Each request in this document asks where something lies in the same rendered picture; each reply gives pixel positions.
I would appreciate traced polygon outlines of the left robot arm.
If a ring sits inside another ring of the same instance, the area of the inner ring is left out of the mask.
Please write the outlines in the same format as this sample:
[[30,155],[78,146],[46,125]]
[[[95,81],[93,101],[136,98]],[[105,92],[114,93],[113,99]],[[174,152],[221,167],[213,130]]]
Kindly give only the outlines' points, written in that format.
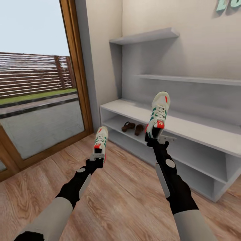
[[84,194],[97,168],[103,167],[104,154],[90,154],[86,166],[78,169],[60,193],[13,241],[59,241],[76,202]]

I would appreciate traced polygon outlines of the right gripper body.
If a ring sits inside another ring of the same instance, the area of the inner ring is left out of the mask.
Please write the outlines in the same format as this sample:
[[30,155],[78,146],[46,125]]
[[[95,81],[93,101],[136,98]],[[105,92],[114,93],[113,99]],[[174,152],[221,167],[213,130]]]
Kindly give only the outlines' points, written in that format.
[[154,138],[150,138],[147,142],[148,147],[152,147],[154,149],[154,153],[159,150],[166,150],[169,145],[169,141],[166,141],[165,144],[160,144],[157,139]]

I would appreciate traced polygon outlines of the gym shoe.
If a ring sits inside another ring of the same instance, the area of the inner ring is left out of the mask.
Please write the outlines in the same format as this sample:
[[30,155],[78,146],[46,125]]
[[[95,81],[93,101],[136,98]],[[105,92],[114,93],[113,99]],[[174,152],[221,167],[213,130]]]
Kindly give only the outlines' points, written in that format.
[[165,129],[165,120],[170,106],[170,98],[166,91],[159,92],[152,103],[152,115],[145,132],[149,138],[160,139],[159,136]]
[[105,126],[101,126],[96,133],[93,153],[104,154],[105,155],[104,158],[96,158],[96,159],[102,159],[103,163],[106,161],[105,147],[106,147],[107,140],[108,140],[108,130]]

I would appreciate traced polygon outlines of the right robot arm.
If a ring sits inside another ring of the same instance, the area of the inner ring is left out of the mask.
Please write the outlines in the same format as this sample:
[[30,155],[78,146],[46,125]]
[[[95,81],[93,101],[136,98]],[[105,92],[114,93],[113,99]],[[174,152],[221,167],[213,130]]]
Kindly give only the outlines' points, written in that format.
[[154,149],[158,162],[156,173],[170,202],[180,241],[218,241],[191,197],[190,187],[177,174],[176,164],[167,153],[169,142],[175,142],[176,138],[162,134],[159,138],[149,138],[146,132],[145,141]]

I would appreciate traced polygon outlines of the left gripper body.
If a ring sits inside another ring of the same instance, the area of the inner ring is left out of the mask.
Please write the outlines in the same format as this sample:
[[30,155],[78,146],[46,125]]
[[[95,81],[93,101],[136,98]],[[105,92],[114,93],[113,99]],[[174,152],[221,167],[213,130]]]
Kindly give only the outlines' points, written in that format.
[[86,165],[92,165],[94,167],[94,172],[97,168],[103,167],[103,160],[102,159],[96,159],[94,161],[90,161],[90,159],[86,160]]

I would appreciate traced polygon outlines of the sandal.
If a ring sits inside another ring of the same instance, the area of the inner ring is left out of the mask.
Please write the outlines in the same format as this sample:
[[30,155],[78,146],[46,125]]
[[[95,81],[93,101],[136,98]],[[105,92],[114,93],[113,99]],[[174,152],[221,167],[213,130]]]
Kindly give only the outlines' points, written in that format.
[[124,127],[122,127],[122,132],[126,132],[128,129],[134,129],[135,126],[135,123],[125,124]]
[[136,130],[135,130],[135,135],[139,136],[140,132],[144,131],[144,126],[142,124],[139,124],[136,126]]

